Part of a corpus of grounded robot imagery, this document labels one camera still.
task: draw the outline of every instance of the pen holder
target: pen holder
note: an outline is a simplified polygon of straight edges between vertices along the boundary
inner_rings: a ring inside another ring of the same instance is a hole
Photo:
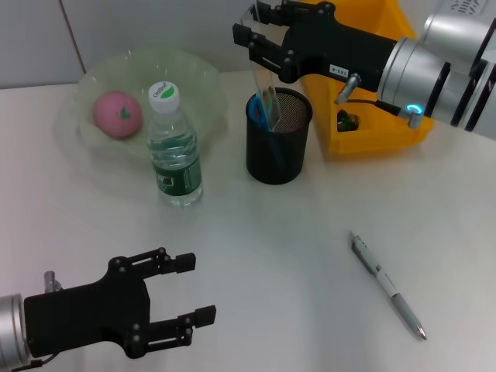
[[[281,118],[272,131],[250,117],[253,95],[246,103],[246,169],[265,184],[285,184],[294,180],[303,167],[312,106],[297,91],[276,88]]]

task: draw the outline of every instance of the pen tip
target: pen tip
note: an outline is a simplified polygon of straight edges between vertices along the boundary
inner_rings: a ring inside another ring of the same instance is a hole
[[[419,326],[417,326],[417,332],[418,334],[423,338],[423,339],[427,339],[427,336],[425,335],[425,332],[422,328],[420,328]]]

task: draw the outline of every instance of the table surface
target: table surface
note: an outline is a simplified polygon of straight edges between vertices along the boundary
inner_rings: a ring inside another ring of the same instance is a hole
[[[45,371],[494,371],[496,143],[439,124],[395,155],[328,162],[313,126],[303,171],[261,184],[245,168],[250,72],[222,75],[229,109],[202,148],[205,195],[163,205],[146,164],[88,151],[73,85],[0,91],[0,294],[98,280],[115,256],[165,246],[197,268],[147,281],[151,320],[215,304],[193,344],[129,360],[112,343]],[[421,319],[416,339],[348,244],[362,236]]]

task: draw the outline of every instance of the yellow box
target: yellow box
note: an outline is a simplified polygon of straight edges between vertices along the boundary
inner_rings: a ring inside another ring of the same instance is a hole
[[[399,40],[403,36],[415,37],[395,0],[330,1],[336,5],[336,19],[344,25],[394,40]],[[306,2],[316,4],[320,0],[306,0]],[[314,122],[321,134],[322,144],[333,156],[341,157],[352,153],[369,154],[413,146],[422,142],[434,126],[433,120],[423,119],[418,129],[410,129],[405,119],[388,114],[373,105],[346,103],[338,106],[334,103],[334,99],[344,83],[329,77],[308,75],[303,77],[302,84],[312,103]],[[377,93],[358,88],[352,93],[351,98],[375,101]],[[358,130],[337,131],[337,113],[340,109],[360,117]]]

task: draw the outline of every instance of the plastic bottle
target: plastic bottle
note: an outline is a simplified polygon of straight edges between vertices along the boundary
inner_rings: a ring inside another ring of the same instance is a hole
[[[161,81],[152,85],[148,99],[153,114],[148,122],[146,144],[157,186],[170,204],[189,205],[199,200],[203,192],[196,132],[181,109],[175,84]]]

